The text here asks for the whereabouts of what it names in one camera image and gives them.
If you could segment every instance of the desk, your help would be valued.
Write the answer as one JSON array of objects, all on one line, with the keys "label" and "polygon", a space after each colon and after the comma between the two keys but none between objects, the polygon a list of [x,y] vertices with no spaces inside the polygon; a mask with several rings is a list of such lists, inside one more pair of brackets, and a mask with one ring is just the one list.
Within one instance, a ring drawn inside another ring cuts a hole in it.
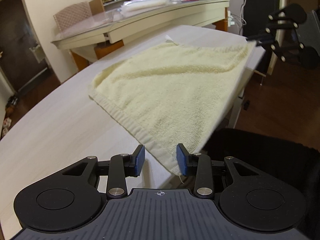
[{"label": "desk", "polygon": [[[21,189],[86,156],[102,161],[133,153],[138,141],[88,97],[87,87],[106,67],[163,43],[166,35],[175,42],[204,47],[246,42],[242,36],[207,28],[162,28],[90,65],[44,98],[0,141],[0,219],[6,239],[20,230],[13,200]],[[236,93],[246,85],[263,53],[261,47],[255,48],[239,76]],[[140,177],[126,181],[130,192],[133,187],[170,187],[179,178],[146,151]],[[98,190],[105,192],[105,188],[106,177],[101,177]]]},{"label": "desk", "polygon": [[[227,31],[227,7],[229,0],[170,2],[167,6],[129,18],[115,19],[109,24],[99,25],[98,20],[94,23],[92,20],[84,21],[72,27],[67,35],[58,35],[52,43],[58,49],[71,49],[76,54],[74,60],[78,69],[82,70],[88,65],[87,60],[95,62],[119,47],[165,26],[202,27],[216,23],[217,30]],[[107,45],[96,47],[97,43],[106,42]]]}]

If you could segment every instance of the dark brown door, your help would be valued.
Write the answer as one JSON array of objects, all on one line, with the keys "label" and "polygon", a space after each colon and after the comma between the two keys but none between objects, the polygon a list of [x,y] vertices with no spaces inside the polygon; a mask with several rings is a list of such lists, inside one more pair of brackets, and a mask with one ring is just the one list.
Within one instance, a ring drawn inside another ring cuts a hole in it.
[{"label": "dark brown door", "polygon": [[0,67],[12,87],[19,91],[47,68],[37,62],[29,48],[36,46],[21,0],[0,1]]}]

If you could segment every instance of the metal screw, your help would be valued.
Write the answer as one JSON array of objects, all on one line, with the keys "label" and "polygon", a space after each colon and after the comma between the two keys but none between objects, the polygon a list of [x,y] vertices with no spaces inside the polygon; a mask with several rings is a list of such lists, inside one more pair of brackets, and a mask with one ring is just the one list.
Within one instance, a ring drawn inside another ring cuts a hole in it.
[{"label": "metal screw", "polygon": [[122,195],[123,193],[124,193],[124,190],[120,187],[114,187],[109,190],[109,194],[113,196],[119,196],[119,195]]},{"label": "metal screw", "polygon": [[197,189],[197,193],[202,195],[202,196],[207,196],[212,194],[212,189],[208,188],[208,187],[201,187]]}]

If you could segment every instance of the dark wooden floor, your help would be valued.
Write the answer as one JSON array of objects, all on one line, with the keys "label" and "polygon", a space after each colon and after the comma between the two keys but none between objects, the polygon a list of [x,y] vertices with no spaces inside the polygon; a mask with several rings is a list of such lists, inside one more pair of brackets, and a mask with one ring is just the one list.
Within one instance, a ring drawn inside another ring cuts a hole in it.
[{"label": "dark wooden floor", "polygon": [[306,70],[281,61],[264,79],[255,74],[246,90],[250,100],[236,128],[287,139],[320,150],[320,68]]},{"label": "dark wooden floor", "polygon": [[10,115],[10,118],[12,119],[11,127],[58,86],[60,86],[60,81],[56,75],[52,73],[41,84],[19,98],[19,102],[14,112]]}]

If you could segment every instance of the yellow towel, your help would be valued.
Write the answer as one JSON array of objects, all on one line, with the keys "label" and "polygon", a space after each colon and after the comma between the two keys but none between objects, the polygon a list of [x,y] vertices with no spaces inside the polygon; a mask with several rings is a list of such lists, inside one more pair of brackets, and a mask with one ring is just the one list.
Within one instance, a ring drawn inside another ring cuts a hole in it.
[{"label": "yellow towel", "polygon": [[216,128],[254,43],[196,48],[164,43],[98,74],[89,95],[170,172],[176,145],[192,153]]}]

